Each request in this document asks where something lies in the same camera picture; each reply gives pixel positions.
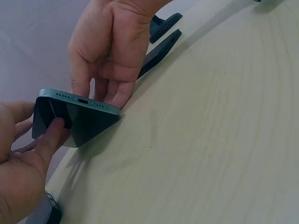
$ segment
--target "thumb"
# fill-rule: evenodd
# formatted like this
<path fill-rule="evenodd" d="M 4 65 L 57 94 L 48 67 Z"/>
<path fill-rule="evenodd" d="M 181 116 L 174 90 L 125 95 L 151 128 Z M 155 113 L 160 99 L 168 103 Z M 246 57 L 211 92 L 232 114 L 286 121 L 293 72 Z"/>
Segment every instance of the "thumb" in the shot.
<path fill-rule="evenodd" d="M 71 67 L 71 92 L 82 97 L 89 97 L 90 75 L 87 62 L 74 50 L 69 50 Z"/>
<path fill-rule="evenodd" d="M 35 152 L 42 158 L 46 167 L 49 166 L 52 156 L 64 143 L 61 141 L 64 133 L 64 120 L 57 118 L 52 121 L 45 135 L 41 136 L 36 144 Z"/>

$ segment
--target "light wood tabletop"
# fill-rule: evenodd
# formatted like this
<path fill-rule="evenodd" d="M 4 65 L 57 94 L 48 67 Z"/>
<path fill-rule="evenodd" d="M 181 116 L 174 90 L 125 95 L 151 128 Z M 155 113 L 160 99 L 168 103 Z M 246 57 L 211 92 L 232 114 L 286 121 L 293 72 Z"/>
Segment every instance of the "light wood tabletop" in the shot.
<path fill-rule="evenodd" d="M 202 0 L 177 28 L 48 183 L 61 223 L 299 223 L 299 1 Z"/>

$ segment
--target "finger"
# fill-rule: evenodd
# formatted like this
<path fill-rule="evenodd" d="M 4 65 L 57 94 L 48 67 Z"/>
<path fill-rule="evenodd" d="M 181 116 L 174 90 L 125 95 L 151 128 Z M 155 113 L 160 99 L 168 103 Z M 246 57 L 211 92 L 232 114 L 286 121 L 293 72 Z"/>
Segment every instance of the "finger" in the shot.
<path fill-rule="evenodd" d="M 14 141 L 16 141 L 19 137 L 26 134 L 32 127 L 32 122 L 30 120 L 22 121 L 15 125 L 15 135 Z"/>
<path fill-rule="evenodd" d="M 108 91 L 104 99 L 104 102 L 107 104 L 117 106 L 120 109 L 123 108 L 124 105 L 127 103 L 127 101 L 130 99 L 134 86 L 135 86 L 135 81 L 120 82 L 118 84 L 116 93 L 115 93 L 115 85 L 108 86 Z"/>
<path fill-rule="evenodd" d="M 104 78 L 96 78 L 94 85 L 94 100 L 103 101 L 108 89 L 108 80 Z"/>
<path fill-rule="evenodd" d="M 71 67 L 72 93 L 82 97 L 89 97 L 91 76 L 88 70 L 88 62 L 76 51 L 69 52 Z"/>
<path fill-rule="evenodd" d="M 39 139 L 35 152 L 42 158 L 46 168 L 49 166 L 54 153 L 61 146 L 61 136 L 64 130 L 64 120 L 57 118 L 52 121 L 45 135 Z"/>
<path fill-rule="evenodd" d="M 8 159 L 14 141 L 15 123 L 11 111 L 0 104 L 0 164 Z"/>
<path fill-rule="evenodd" d="M 31 151 L 31 150 L 35 149 L 39 139 L 41 139 L 42 137 L 43 137 L 43 135 L 40 136 L 37 140 L 35 140 L 35 141 L 29 143 L 28 145 L 26 145 L 25 147 L 14 150 L 13 153 L 25 153 L 25 152 L 28 152 L 28 151 Z"/>
<path fill-rule="evenodd" d="M 14 123 L 17 124 L 31 117 L 35 104 L 32 102 L 15 101 L 0 103 L 0 105 L 3 105 L 10 110 L 14 117 Z"/>

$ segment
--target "fingernail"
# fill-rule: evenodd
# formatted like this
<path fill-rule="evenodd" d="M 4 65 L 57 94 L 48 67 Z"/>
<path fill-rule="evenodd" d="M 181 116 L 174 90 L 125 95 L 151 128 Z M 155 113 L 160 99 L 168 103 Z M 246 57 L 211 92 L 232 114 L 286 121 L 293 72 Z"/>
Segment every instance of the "fingernail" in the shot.
<path fill-rule="evenodd" d="M 59 128 L 64 127 L 64 119 L 63 118 L 55 118 L 50 126 L 57 126 Z"/>

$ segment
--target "tile floor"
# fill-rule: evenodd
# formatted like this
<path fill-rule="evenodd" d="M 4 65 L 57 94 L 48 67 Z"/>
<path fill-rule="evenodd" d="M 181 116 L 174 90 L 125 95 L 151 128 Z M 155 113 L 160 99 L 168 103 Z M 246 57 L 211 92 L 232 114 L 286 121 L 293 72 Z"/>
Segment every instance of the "tile floor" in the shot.
<path fill-rule="evenodd" d="M 35 101 L 42 88 L 70 90 L 67 44 L 89 0 L 0 1 L 0 101 Z M 184 13 L 199 0 L 174 0 L 157 15 Z M 30 133 L 13 148 L 31 141 Z M 54 156 L 47 180 L 67 149 Z"/>

